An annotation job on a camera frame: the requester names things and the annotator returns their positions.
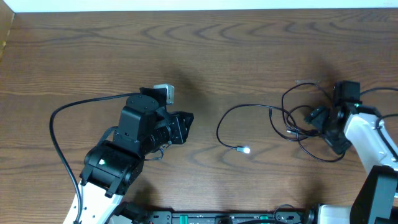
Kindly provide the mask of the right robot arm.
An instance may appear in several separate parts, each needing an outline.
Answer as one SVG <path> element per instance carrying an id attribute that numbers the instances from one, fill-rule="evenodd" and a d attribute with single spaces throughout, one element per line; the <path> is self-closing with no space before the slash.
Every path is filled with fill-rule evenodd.
<path id="1" fill-rule="evenodd" d="M 307 210 L 304 223 L 397 223 L 397 146 L 385 129 L 386 117 L 364 105 L 361 95 L 358 82 L 338 82 L 332 107 L 319 107 L 305 119 L 336 154 L 353 146 L 367 178 L 351 206 L 317 205 Z"/>

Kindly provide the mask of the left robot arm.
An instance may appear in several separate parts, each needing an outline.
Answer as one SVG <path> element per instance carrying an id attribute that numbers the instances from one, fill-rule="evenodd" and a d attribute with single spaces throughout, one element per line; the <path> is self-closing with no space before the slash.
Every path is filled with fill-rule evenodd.
<path id="1" fill-rule="evenodd" d="M 146 156 L 164 153 L 171 145 L 184 144 L 193 123 L 192 113 L 169 113 L 174 87 L 169 84 L 142 87 L 125 95 L 119 124 L 108 128 L 84 160 L 77 192 L 65 223 L 110 223 L 114 215 L 128 215 L 133 223 L 142 221 L 120 203 L 138 178 Z"/>

